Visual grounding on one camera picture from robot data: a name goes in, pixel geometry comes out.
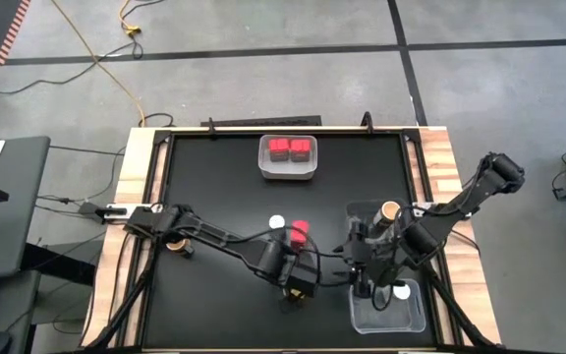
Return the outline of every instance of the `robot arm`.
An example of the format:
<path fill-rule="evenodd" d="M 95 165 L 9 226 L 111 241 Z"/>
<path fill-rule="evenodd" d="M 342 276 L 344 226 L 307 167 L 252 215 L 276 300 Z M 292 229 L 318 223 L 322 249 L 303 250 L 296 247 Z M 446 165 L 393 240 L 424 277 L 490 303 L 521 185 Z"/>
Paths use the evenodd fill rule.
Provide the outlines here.
<path fill-rule="evenodd" d="M 524 181 L 523 168 L 505 154 L 491 152 L 481 160 L 472 184 L 451 202 L 423 209 L 420 218 L 415 216 L 417 207 L 402 206 L 401 216 L 395 220 L 398 227 L 393 228 L 396 234 L 388 239 L 388 245 L 375 247 L 366 264 L 368 278 L 386 286 L 396 279 L 399 267 L 418 269 L 442 249 L 457 222 L 476 213 L 489 197 L 515 193 Z"/>
<path fill-rule="evenodd" d="M 170 206 L 161 213 L 138 207 L 125 230 L 162 244 L 194 240 L 241 260 L 256 276 L 286 290 L 313 297 L 319 282 L 319 259 L 289 246 L 287 233 L 271 229 L 242 237 L 199 218 L 189 206 Z M 258 238 L 269 234 L 269 238 Z M 190 255 L 193 250 L 186 250 Z"/>

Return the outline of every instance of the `white disc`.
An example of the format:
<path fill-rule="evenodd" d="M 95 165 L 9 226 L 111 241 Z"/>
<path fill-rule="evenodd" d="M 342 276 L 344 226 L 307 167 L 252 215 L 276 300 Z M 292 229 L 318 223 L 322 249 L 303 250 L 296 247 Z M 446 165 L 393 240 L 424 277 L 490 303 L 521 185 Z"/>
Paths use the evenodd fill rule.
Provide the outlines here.
<path fill-rule="evenodd" d="M 394 296 L 400 300 L 408 300 L 410 294 L 412 293 L 412 290 L 410 290 L 410 286 L 408 286 L 408 284 L 405 284 L 403 286 L 395 286 L 394 290 L 392 291 Z"/>
<path fill-rule="evenodd" d="M 270 228 L 281 228 L 285 226 L 285 219 L 281 215 L 272 215 L 268 225 L 270 225 Z"/>

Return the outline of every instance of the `wooden table frame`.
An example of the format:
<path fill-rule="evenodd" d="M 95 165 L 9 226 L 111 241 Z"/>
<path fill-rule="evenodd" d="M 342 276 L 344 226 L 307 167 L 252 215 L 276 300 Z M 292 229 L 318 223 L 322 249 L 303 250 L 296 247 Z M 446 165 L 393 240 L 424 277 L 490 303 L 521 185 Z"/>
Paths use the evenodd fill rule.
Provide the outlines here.
<path fill-rule="evenodd" d="M 216 128 L 216 131 L 219 133 L 302 132 L 311 134 L 311 132 L 325 131 L 358 133 L 366 129 L 366 127 L 220 127 Z M 375 127 L 374 129 L 406 133 L 404 136 L 408 140 L 407 153 L 417 201 L 444 203 L 462 191 L 453 150 L 445 127 Z M 132 129 L 114 203 L 142 203 L 146 195 L 150 196 L 149 201 L 146 202 L 154 203 L 158 200 L 162 190 L 161 183 L 168 153 L 167 144 L 162 140 L 155 140 L 158 139 L 156 134 L 158 131 L 202 134 L 208 132 L 208 128 Z M 155 166 L 154 171 L 150 171 L 152 166 Z M 475 240 L 470 222 L 460 222 L 455 229 Z M 127 237 L 121 226 L 108 226 L 98 263 L 95 293 L 92 297 L 92 304 L 89 304 L 88 328 L 83 338 L 83 345 L 88 345 L 99 335 L 108 323 L 109 314 L 112 312 L 114 315 L 119 308 L 124 292 L 134 278 L 134 273 L 129 277 L 131 266 L 134 264 L 139 266 L 137 271 L 139 275 L 148 251 L 148 243 L 135 242 L 135 237 Z M 434 267 L 445 278 L 448 275 L 454 297 L 483 335 L 493 342 L 500 342 L 477 250 L 450 237 L 444 249 L 444 257 L 445 262 L 434 262 Z M 446 265 L 445 272 L 443 272 L 443 266 L 440 265 Z M 456 341 L 462 341 L 463 336 L 452 324 L 452 319 L 437 294 L 435 294 L 435 303 L 443 342 L 454 344 Z M 121 345 L 128 346 L 135 345 L 139 341 L 137 328 L 141 309 L 142 296 L 135 303 L 127 324 L 118 332 L 112 344 L 118 340 Z"/>

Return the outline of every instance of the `red block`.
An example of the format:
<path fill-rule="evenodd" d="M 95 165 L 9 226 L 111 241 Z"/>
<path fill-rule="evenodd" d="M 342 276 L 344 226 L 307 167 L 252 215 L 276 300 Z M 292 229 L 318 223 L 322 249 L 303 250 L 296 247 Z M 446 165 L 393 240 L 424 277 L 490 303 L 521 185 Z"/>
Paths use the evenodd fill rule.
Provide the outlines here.
<path fill-rule="evenodd" d="M 305 233 L 308 233 L 310 231 L 310 224 L 304 220 L 292 221 L 292 226 L 303 230 Z M 298 251 L 305 247 L 307 238 L 301 232 L 292 229 L 292 233 L 290 235 L 290 243 L 292 245 L 292 248 Z"/>
<path fill-rule="evenodd" d="M 310 160 L 311 141 L 309 139 L 295 139 L 291 146 L 292 161 L 307 162 Z"/>
<path fill-rule="evenodd" d="M 267 143 L 270 161 L 287 161 L 290 155 L 290 142 L 287 139 L 272 139 Z"/>

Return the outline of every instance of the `concrete floor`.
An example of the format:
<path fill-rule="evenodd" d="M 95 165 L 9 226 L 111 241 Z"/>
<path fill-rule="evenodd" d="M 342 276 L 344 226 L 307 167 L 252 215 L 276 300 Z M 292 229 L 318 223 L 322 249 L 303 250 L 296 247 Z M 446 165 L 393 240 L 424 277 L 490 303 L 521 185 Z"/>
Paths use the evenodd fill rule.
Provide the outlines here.
<path fill-rule="evenodd" d="M 97 53 L 128 42 L 116 22 L 121 0 L 60 0 Z M 566 39 L 566 1 L 399 0 L 409 43 Z M 384 0 L 184 0 L 139 9 L 146 53 L 337 44 L 393 44 Z M 85 55 L 47 0 L 34 0 L 11 58 Z M 527 169 L 514 196 L 474 218 L 503 342 L 566 352 L 566 203 L 550 192 L 566 149 L 566 46 L 412 52 L 430 125 L 449 127 L 463 179 L 489 150 Z M 67 78 L 82 64 L 0 68 L 0 89 Z M 322 115 L 325 125 L 414 125 L 397 52 L 190 59 L 107 64 L 147 113 L 180 126 L 268 116 Z M 61 87 L 0 95 L 0 137 L 48 135 L 52 143 L 117 150 L 136 126 L 132 103 L 100 71 Z M 110 156 L 49 153 L 41 193 L 83 197 L 110 177 Z M 111 200 L 113 191 L 96 201 Z M 99 226 L 39 210 L 30 240 L 82 241 Z M 34 351 L 72 349 L 74 335 L 41 328 Z"/>

